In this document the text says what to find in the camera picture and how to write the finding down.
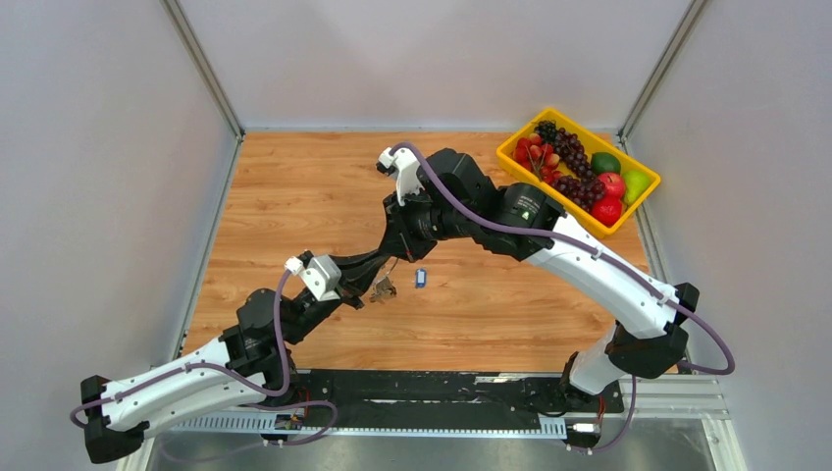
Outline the metal keyring with keys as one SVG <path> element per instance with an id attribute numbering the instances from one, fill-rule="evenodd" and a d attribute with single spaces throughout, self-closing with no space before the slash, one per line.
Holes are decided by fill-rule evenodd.
<path id="1" fill-rule="evenodd" d="M 384 304 L 397 296 L 397 290 L 391 280 L 391 274 L 397 266 L 398 259 L 391 258 L 381 269 L 380 275 L 371 285 L 369 300 L 371 303 Z"/>

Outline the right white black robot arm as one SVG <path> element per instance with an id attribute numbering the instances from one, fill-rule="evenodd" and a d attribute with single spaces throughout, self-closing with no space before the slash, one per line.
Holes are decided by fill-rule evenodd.
<path id="1" fill-rule="evenodd" d="M 495 187 L 473 158 L 450 148 L 428 158 L 411 144 L 385 149 L 377 169 L 395 180 L 385 201 L 387 256 L 416 261 L 441 240 L 470 238 L 497 255 L 537 266 L 607 309 L 615 325 L 563 369 L 560 395 L 585 409 L 624 375 L 654 379 L 682 362 L 682 328 L 698 292 L 653 279 L 609 250 L 537 187 Z"/>

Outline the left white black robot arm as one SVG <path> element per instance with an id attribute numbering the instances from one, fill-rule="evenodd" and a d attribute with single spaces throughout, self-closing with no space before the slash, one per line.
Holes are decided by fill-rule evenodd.
<path id="1" fill-rule="evenodd" d="M 378 250 L 352 256 L 306 251 L 286 261 L 276 288 L 253 291 L 237 322 L 193 352 L 123 380 L 95 375 L 80 384 L 72 414 L 94 464 L 139 450 L 175 425 L 234 406 L 287 406 L 299 395 L 289 347 L 341 306 L 363 306 L 389 261 Z"/>

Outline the blue key tag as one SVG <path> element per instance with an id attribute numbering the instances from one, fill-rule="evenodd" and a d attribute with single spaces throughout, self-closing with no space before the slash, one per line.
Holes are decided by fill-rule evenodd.
<path id="1" fill-rule="evenodd" d="M 419 268 L 415 272 L 414 286 L 416 288 L 424 288 L 427 285 L 427 270 Z"/>

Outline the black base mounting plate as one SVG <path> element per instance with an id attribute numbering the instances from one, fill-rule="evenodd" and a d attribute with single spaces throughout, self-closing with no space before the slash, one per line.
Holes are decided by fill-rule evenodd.
<path id="1" fill-rule="evenodd" d="M 297 374 L 278 406 L 327 400 L 340 428 L 533 431 L 562 412 L 621 413 L 618 385 L 601 397 L 566 400 L 560 377 L 500 378 L 495 373 L 313 369 Z"/>

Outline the red strawberries cluster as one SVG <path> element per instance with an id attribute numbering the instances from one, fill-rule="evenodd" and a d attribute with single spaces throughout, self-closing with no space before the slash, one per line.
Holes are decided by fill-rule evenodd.
<path id="1" fill-rule="evenodd" d="M 558 170 L 560 156 L 555 153 L 553 146 L 536 131 L 517 140 L 512 158 L 548 185 L 553 185 L 562 176 Z"/>

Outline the dark grape bunch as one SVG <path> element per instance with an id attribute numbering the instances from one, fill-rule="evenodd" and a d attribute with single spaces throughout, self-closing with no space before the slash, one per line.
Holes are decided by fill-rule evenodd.
<path id="1" fill-rule="evenodd" d="M 535 131 L 560 156 L 558 170 L 562 176 L 551 187 L 583 211 L 590 212 L 594 204 L 605 197 L 604 186 L 591 170 L 590 160 L 578 136 L 551 120 L 538 122 Z"/>

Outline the yellow plastic bin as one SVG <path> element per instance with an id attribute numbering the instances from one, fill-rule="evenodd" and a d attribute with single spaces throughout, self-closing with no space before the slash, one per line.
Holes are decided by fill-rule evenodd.
<path id="1" fill-rule="evenodd" d="M 591 234 L 614 234 L 661 177 L 560 112 L 547 108 L 496 150 L 499 166 L 560 202 Z"/>

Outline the red round fruit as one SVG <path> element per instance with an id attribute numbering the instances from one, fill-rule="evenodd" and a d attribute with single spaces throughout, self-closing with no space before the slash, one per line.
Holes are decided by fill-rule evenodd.
<path id="1" fill-rule="evenodd" d="M 620 199 L 605 197 L 594 204 L 591 215 L 600 224 L 611 228 L 619 221 L 623 212 L 624 205 Z"/>

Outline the green lime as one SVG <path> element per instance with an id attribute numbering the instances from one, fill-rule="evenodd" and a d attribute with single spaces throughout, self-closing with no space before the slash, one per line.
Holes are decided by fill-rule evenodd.
<path id="1" fill-rule="evenodd" d="M 591 170 L 597 176 L 605 173 L 620 174 L 621 163 L 618 158 L 608 152 L 596 152 L 590 161 Z"/>

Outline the red apple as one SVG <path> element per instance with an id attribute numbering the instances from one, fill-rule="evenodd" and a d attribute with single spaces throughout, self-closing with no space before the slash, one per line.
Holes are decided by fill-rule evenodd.
<path id="1" fill-rule="evenodd" d="M 614 172 L 606 172 L 598 175 L 598 180 L 604 186 L 606 197 L 621 200 L 626 193 L 627 186 L 623 178 Z"/>

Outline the green pear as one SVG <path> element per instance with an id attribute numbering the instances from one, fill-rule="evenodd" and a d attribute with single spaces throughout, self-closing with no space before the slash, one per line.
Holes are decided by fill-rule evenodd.
<path id="1" fill-rule="evenodd" d="M 622 201 L 628 206 L 632 206 L 650 187 L 652 182 L 650 175 L 640 170 L 624 172 L 621 177 L 626 186 Z"/>

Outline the aluminium rail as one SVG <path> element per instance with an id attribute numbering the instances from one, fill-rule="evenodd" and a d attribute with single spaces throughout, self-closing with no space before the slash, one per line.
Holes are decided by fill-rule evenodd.
<path id="1" fill-rule="evenodd" d="M 619 382 L 619 393 L 624 409 L 635 404 L 634 416 L 647 419 L 715 419 L 729 418 L 727 405 L 718 382 L 706 375 L 666 375 L 656 380 Z M 351 437 L 407 437 L 407 438 L 472 438 L 472 439 L 531 439 L 561 440 L 567 437 L 569 421 L 590 418 L 590 413 L 571 413 L 560 418 L 540 417 L 531 426 L 521 429 L 476 428 L 396 428 L 396 427 L 332 427 L 332 436 Z M 248 435 L 311 435 L 319 429 L 303 425 L 298 430 L 278 427 L 276 413 L 249 410 L 229 410 L 190 419 L 173 428 L 175 432 L 226 433 Z"/>

